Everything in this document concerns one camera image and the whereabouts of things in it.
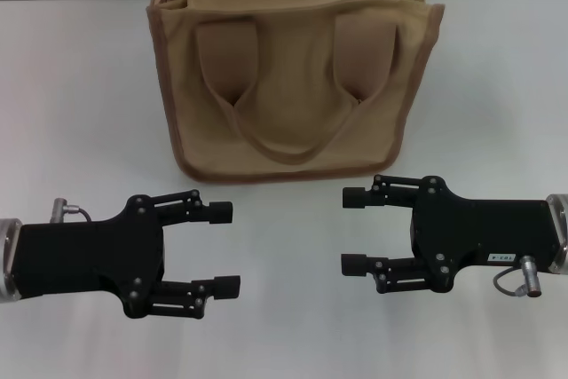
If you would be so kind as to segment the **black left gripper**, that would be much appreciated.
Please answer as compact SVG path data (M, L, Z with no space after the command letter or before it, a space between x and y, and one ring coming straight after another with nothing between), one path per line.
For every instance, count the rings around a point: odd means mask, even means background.
M23 225L11 276L24 299L106 291L124 313L202 319L207 300L235 299L241 277L219 276L191 282L161 281L162 225L204 222L231 224L233 204L206 204L192 189L149 197L135 195L115 217L101 221Z

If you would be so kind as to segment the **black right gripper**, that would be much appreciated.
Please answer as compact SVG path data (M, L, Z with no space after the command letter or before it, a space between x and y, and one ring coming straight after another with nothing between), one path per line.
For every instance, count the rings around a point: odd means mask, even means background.
M469 266L519 266L532 257L547 272L560 249L548 204L543 200L467 199L443 178L377 174L369 189L345 187L344 209L413 208L414 257L389 259L342 254L344 276L372 275L379 294L430 289L446 293Z

